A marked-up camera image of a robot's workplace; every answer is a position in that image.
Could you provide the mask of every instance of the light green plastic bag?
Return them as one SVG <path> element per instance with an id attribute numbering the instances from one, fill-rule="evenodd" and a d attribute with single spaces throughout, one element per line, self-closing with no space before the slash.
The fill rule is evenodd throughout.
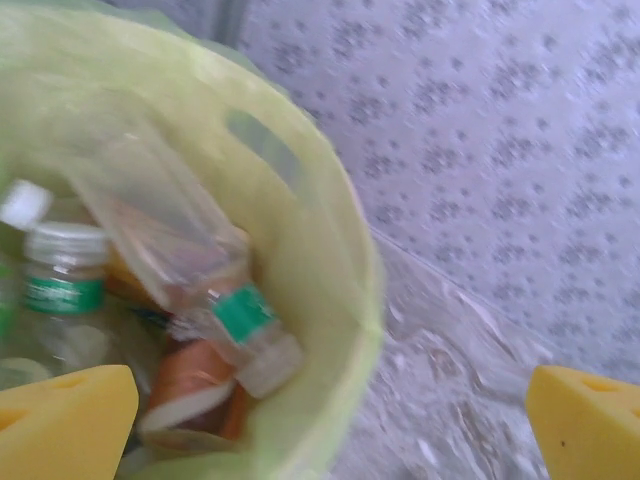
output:
<path id="1" fill-rule="evenodd" d="M 37 163 L 47 154 L 38 116 L 96 86 L 140 96 L 252 236 L 257 281 L 307 354 L 302 373 L 252 413 L 241 453 L 163 462 L 135 478 L 321 478 L 383 331 L 382 268 L 348 177 L 310 117 L 242 56 L 208 45 L 230 59 L 214 53 L 160 17 L 149 26 L 98 10 L 0 2 L 0 183 L 26 176 L 68 192 Z M 18 254 L 15 232 L 0 238 Z"/>

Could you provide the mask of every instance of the plastic bag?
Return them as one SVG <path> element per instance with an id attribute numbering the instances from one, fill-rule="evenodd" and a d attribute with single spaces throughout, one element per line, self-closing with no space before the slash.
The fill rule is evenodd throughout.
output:
<path id="1" fill-rule="evenodd" d="M 385 349 L 330 478 L 547 480 L 523 400 L 554 347 L 378 240 Z"/>

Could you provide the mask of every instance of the clear plastic bottle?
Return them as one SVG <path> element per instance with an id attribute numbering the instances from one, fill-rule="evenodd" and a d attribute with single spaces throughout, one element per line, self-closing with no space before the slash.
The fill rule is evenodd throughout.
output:
<path id="1" fill-rule="evenodd" d="M 61 104 L 48 116 L 50 165 L 176 314 L 170 332 L 198 330 L 249 394 L 268 395 L 300 368 L 300 346 L 251 282 L 246 238 L 149 118 L 120 92 Z"/>
<path id="2" fill-rule="evenodd" d="M 27 236 L 20 317 L 8 334 L 0 373 L 24 384 L 122 363 L 104 310 L 107 239 L 97 227 L 44 222 Z M 0 384 L 5 388 L 10 380 Z"/>

